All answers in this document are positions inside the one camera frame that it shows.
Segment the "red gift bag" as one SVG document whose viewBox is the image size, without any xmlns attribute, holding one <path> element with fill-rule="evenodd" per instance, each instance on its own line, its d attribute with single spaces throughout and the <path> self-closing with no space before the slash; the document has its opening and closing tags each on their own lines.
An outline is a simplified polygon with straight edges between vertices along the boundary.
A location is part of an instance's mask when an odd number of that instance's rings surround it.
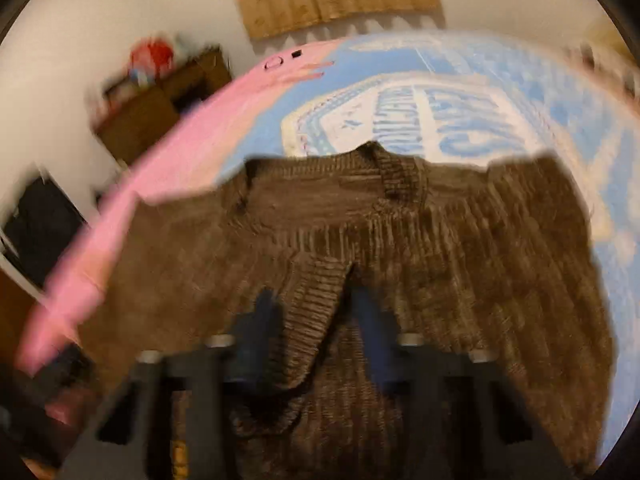
<svg viewBox="0 0 640 480">
<path fill-rule="evenodd" d="M 174 50 L 163 38 L 148 38 L 136 44 L 129 55 L 132 72 L 157 78 L 174 65 Z"/>
</svg>

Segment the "pink and blue bedspread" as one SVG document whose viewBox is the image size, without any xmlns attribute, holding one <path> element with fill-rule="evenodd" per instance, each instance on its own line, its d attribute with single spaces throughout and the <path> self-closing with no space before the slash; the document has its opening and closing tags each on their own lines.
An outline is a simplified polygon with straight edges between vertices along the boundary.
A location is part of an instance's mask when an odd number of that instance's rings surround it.
<svg viewBox="0 0 640 480">
<path fill-rule="evenodd" d="M 572 172 L 617 342 L 599 453 L 639 401 L 639 104 L 578 58 L 470 32 L 384 32 L 267 58 L 184 116 L 106 194 L 49 275 L 17 363 L 35 373 L 102 297 L 134 203 L 211 188 L 254 156 L 318 156 L 367 141 L 485 166 L 552 150 Z"/>
</svg>

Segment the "brown knit sweater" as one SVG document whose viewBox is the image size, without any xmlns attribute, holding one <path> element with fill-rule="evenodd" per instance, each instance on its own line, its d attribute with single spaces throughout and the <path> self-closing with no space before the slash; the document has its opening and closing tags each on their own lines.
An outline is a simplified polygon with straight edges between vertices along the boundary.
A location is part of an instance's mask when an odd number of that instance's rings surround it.
<svg viewBox="0 0 640 480">
<path fill-rule="evenodd" d="M 247 162 L 204 194 L 140 203 L 79 338 L 105 387 L 143 350 L 189 350 L 272 290 L 283 333 L 267 373 L 282 405 L 231 412 L 245 479 L 393 479 L 404 406 L 366 375 L 347 313 L 363 284 L 403 333 L 489 350 L 572 471 L 587 472 L 614 344 L 582 200 L 552 156 L 486 169 L 367 143 Z"/>
</svg>

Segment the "dark wooden desk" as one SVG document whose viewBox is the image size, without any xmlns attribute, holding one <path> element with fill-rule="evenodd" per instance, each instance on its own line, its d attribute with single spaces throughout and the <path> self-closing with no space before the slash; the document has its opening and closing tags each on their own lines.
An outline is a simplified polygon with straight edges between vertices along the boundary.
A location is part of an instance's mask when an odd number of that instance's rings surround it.
<svg viewBox="0 0 640 480">
<path fill-rule="evenodd" d="M 130 166 L 187 110 L 231 81 L 221 48 L 207 48 L 151 87 L 126 99 L 93 128 L 93 133 L 114 159 Z"/>
</svg>

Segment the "black folding chair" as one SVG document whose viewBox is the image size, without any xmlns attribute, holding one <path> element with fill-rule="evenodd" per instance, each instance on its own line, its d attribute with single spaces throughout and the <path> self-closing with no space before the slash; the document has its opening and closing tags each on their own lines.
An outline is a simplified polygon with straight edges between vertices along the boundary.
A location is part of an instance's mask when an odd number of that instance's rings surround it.
<svg viewBox="0 0 640 480">
<path fill-rule="evenodd" d="M 86 219 L 48 172 L 30 179 L 1 222 L 1 255 L 38 289 Z"/>
</svg>

